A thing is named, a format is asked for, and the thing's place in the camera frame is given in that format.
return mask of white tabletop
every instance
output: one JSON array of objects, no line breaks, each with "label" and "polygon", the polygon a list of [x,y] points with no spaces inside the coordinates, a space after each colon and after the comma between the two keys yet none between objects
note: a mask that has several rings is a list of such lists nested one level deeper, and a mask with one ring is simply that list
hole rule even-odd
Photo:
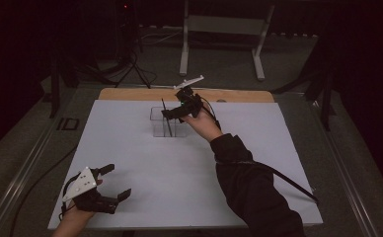
[{"label": "white tabletop", "polygon": [[[167,102],[177,107],[178,102]],[[66,181],[85,167],[115,164],[98,191],[115,198],[132,188],[115,214],[97,213],[88,227],[154,229],[245,226],[228,207],[209,144],[189,128],[186,137],[153,137],[149,115],[158,101],[96,101]],[[254,159],[306,190],[304,170],[276,103],[212,103],[224,133],[238,134]],[[322,223],[315,202],[274,177],[274,185],[305,225]],[[61,198],[48,228],[59,223]]]}]

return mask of black jacket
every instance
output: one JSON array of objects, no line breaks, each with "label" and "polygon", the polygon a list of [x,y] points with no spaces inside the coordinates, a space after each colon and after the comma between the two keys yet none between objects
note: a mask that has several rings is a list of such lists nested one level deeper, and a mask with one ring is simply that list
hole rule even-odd
[{"label": "black jacket", "polygon": [[252,161],[253,155],[238,136],[225,134],[213,139],[216,174],[231,209],[248,225],[254,237],[305,236],[302,219],[289,208],[274,188],[270,170],[254,165],[227,164]]}]

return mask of dark floor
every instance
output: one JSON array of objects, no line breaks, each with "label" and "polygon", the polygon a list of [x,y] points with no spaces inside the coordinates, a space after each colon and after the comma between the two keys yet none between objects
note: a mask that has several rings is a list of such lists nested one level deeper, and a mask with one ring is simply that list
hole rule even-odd
[{"label": "dark floor", "polygon": [[[164,30],[174,33],[175,30]],[[145,38],[144,52],[138,53],[138,65],[158,75],[155,86],[180,84],[178,75],[181,38],[148,44],[160,38]],[[233,50],[225,46],[195,43],[191,45],[189,74],[206,78],[196,87],[271,90],[297,78],[316,39],[286,39],[268,37],[261,60],[266,81],[256,79],[249,52],[251,45],[235,43]],[[152,74],[145,73],[150,79]],[[131,72],[120,87],[143,86],[136,73]],[[8,185],[28,157],[38,157],[25,188],[3,208],[0,214],[0,236],[8,236],[16,207],[21,198],[49,167],[64,157],[79,141],[90,109],[103,85],[82,81],[77,89],[63,89],[62,108],[56,119],[48,118],[50,104],[38,102],[0,142],[0,203]],[[276,95],[295,147],[300,156],[319,205],[324,224],[306,227],[307,236],[383,236],[383,179],[361,136],[347,115],[339,95],[333,94],[334,114],[330,116],[331,131],[326,132],[318,122],[317,107],[306,102],[300,93],[306,85],[291,93]],[[77,130],[56,130],[61,118],[81,121]],[[30,192],[19,213],[14,236],[49,236],[46,229],[52,209],[71,162],[70,156],[41,179]],[[121,236],[122,231],[85,230],[82,236]],[[147,230],[135,236],[249,236],[246,229],[234,230]]]}]

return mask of dark background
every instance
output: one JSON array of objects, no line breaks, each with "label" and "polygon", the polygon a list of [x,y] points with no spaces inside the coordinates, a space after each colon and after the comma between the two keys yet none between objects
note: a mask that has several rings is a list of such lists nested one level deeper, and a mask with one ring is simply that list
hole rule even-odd
[{"label": "dark background", "polygon": [[[182,2],[137,1],[139,23],[181,26]],[[207,2],[219,4],[196,2],[201,5],[193,10],[201,13],[207,10]],[[103,6],[112,3],[103,1]],[[80,17],[80,4],[90,10],[89,4],[96,4],[97,21],[111,21],[114,16],[105,7],[97,8],[97,1],[0,0],[0,139],[43,96],[39,82],[50,74],[53,41],[65,45],[80,60],[103,45],[99,38],[86,40],[92,34],[108,31],[95,29],[91,24],[87,28]],[[217,14],[255,14],[254,9],[235,12],[233,6],[216,8]],[[329,63],[330,58],[338,59],[334,89],[341,93],[383,175],[383,1],[280,2],[269,33],[285,33],[289,38],[294,34],[320,36],[302,75],[319,64]],[[101,47],[103,55],[113,50],[114,44],[108,45],[110,48]]]}]

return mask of transparent container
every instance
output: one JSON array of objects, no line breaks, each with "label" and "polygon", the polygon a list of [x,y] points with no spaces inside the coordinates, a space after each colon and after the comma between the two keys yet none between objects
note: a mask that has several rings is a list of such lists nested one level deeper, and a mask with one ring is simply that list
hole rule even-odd
[{"label": "transparent container", "polygon": [[154,137],[185,137],[187,135],[187,124],[180,123],[178,119],[168,120],[163,117],[163,107],[151,108],[150,120],[152,134]]}]

